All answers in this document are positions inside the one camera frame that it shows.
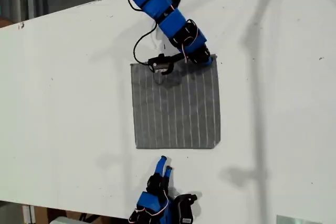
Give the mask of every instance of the blue robot fingers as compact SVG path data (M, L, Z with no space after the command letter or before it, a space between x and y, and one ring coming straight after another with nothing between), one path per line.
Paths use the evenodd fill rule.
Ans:
M164 177L170 178L170 175L172 173L173 168L171 168L169 165L166 167L166 171L164 173Z
M161 177L163 177L163 168L164 164L166 163L166 160L167 160L166 156L161 156L161 159L158 161L155 168L155 173L159 173Z

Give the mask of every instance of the gray fabric with white stripes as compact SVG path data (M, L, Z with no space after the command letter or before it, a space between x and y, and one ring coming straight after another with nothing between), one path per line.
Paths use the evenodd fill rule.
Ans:
M167 76L131 65L138 149L214 148L221 139L217 63L181 60Z

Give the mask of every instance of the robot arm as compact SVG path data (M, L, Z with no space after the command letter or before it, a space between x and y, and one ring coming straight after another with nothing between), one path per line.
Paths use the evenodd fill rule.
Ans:
M180 51L180 54L173 58L163 59L161 55L150 59L144 65L150 66L153 72L165 70L163 74L167 74L173 70L173 63L183 58L196 64L210 65L212 63L212 58L205 45L205 36L195 22L191 19L186 20L178 9L181 0L133 1L140 9L132 8L143 11L153 18L171 44Z

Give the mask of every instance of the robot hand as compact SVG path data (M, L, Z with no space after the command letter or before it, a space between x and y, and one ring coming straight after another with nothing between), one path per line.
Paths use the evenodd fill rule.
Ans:
M161 156L154 174L147 182L129 223L131 224L192 224L193 215L191 205L197 200L196 195L179 195L175 199L168 196L169 178L172 172L170 166L164 164L167 158Z

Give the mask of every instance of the white tabletop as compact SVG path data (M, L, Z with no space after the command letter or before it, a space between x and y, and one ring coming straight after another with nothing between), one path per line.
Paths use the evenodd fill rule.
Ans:
M0 200L128 217L161 155L195 223L336 223L336 0L182 0L218 56L214 150L136 150L153 21L101 0L0 30ZM139 58L160 51L160 32Z

